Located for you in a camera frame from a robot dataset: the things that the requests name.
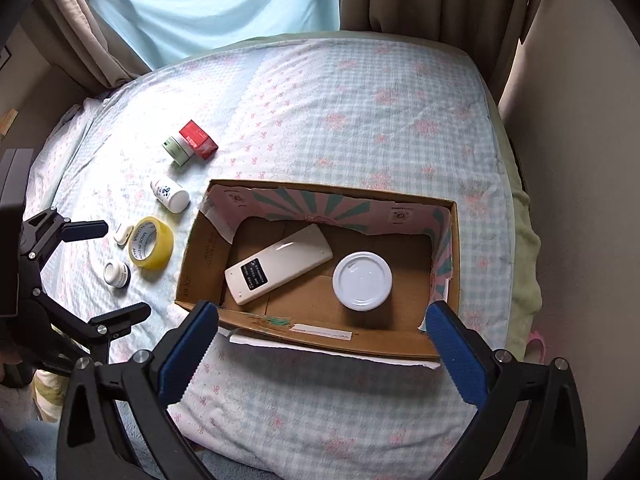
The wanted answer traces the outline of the green blanket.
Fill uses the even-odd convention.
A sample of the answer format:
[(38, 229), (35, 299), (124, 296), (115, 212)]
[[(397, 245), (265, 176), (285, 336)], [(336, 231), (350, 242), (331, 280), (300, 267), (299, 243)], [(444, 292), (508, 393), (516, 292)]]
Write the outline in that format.
[(523, 188), (520, 170), (506, 130), (497, 132), (500, 153), (509, 178), (514, 213), (514, 268), (512, 310), (506, 348), (518, 359), (525, 356), (528, 336), (535, 316), (542, 308), (542, 295), (537, 281), (537, 258), (541, 240), (530, 221), (530, 199)]

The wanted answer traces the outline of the checkered floral bed sheet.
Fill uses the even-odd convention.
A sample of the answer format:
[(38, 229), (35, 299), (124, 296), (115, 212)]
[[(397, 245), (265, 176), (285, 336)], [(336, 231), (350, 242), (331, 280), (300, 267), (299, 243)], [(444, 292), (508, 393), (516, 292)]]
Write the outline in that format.
[[(193, 120), (210, 159), (178, 166), (163, 148)], [(150, 348), (184, 318), (175, 302), (196, 205), (211, 180), (302, 182), (446, 198), (460, 222), (462, 318), (506, 343), (514, 213), (495, 105), (473, 62), (444, 47), (362, 35), (270, 40), (187, 60), (88, 100), (32, 166), (27, 209), (110, 226), (153, 216), (175, 235), (162, 273), (115, 292), (111, 237), (58, 246), (46, 292), (80, 318), (144, 301), (151, 316), (113, 344)], [(178, 216), (150, 182), (170, 177), (192, 205)], [(201, 445), (285, 479), (425, 479), (473, 417), (444, 370), (232, 344), (217, 337), (170, 408)]]

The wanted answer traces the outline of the small white round jar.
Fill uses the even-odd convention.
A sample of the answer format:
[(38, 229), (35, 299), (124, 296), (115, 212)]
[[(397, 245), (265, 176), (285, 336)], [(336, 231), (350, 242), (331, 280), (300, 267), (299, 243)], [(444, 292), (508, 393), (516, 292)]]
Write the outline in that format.
[(103, 270), (104, 282), (113, 288), (125, 288), (130, 281), (129, 266), (123, 261), (111, 260)]

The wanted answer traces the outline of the brown cardboard box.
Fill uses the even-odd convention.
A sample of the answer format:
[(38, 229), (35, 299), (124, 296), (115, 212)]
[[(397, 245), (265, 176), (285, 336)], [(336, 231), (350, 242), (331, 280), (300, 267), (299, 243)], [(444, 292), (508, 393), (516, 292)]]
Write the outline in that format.
[[(246, 264), (242, 282), (272, 278), (258, 252), (314, 224), (329, 261), (239, 304), (224, 272)], [(356, 312), (341, 304), (333, 273), (354, 252), (373, 252), (390, 267), (382, 304)], [(218, 307), (219, 322), (250, 336), (363, 358), (435, 361), (424, 325), (430, 304), (460, 302), (458, 206), (452, 200), (301, 183), (213, 180), (186, 243), (176, 303)]]

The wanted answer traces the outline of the white vitamin bottle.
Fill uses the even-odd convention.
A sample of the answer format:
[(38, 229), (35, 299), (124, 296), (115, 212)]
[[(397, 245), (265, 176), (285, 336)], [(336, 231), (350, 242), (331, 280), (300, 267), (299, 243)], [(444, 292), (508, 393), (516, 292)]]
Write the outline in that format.
[(169, 178), (154, 179), (150, 187), (155, 198), (172, 214), (181, 214), (190, 204), (190, 195), (177, 182)]

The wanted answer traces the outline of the beige drape curtain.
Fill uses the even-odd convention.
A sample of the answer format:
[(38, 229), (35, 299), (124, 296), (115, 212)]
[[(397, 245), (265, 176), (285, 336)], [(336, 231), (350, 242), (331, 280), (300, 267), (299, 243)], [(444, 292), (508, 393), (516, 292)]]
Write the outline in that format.
[[(341, 28), (439, 41), (465, 51), (489, 91), (501, 98), (516, 47), (540, 0), (338, 0)], [(20, 24), (38, 52), (82, 88), (116, 88), (150, 71), (113, 26), (86, 0), (34, 0)]]

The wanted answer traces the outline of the white lid green jar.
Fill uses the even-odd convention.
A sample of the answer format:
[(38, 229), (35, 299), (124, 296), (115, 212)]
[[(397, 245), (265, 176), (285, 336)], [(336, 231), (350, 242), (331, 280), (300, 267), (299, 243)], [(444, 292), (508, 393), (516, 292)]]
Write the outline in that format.
[(345, 308), (368, 312), (381, 307), (390, 296), (393, 274), (388, 263), (374, 252), (352, 252), (337, 263), (332, 286)]

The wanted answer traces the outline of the light blue curtain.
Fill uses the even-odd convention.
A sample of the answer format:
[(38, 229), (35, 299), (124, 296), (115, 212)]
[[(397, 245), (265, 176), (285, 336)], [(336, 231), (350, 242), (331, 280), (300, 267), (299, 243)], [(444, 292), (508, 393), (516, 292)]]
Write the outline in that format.
[(88, 0), (152, 70), (256, 37), (335, 32), (338, 0)]

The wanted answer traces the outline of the small green cream jar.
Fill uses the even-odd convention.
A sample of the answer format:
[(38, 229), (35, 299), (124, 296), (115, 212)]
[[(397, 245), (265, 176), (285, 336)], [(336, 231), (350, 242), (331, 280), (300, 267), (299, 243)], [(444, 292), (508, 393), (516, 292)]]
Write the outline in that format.
[(190, 144), (180, 134), (167, 138), (163, 142), (163, 148), (178, 166), (186, 164), (194, 155)]

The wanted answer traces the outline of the red carton box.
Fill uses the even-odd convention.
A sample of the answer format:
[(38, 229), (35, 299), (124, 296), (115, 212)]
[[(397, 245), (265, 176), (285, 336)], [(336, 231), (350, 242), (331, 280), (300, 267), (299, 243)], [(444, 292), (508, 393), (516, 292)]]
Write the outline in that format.
[(215, 141), (193, 120), (187, 122), (179, 133), (200, 159), (210, 159), (218, 150)]

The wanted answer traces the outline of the yellow tape roll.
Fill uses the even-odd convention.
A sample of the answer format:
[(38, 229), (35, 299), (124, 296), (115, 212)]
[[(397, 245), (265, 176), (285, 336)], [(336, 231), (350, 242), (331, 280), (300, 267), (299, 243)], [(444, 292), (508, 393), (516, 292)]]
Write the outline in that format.
[(130, 235), (129, 257), (140, 269), (161, 271), (166, 268), (174, 248), (170, 227), (155, 217), (140, 220)]

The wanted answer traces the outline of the pink tape dispenser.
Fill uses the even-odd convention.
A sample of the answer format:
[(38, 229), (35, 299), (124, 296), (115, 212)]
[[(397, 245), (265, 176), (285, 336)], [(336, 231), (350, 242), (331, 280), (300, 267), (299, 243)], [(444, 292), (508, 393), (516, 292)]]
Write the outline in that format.
[(524, 361), (529, 363), (544, 364), (546, 360), (547, 346), (544, 337), (536, 330), (532, 330), (527, 337)]

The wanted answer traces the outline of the white earbuds case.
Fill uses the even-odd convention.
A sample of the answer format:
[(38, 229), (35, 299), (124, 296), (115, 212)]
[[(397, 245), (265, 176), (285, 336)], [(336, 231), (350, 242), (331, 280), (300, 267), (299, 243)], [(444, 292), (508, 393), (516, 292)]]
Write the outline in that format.
[(124, 247), (129, 240), (134, 226), (126, 222), (119, 223), (113, 234), (114, 241), (118, 247)]

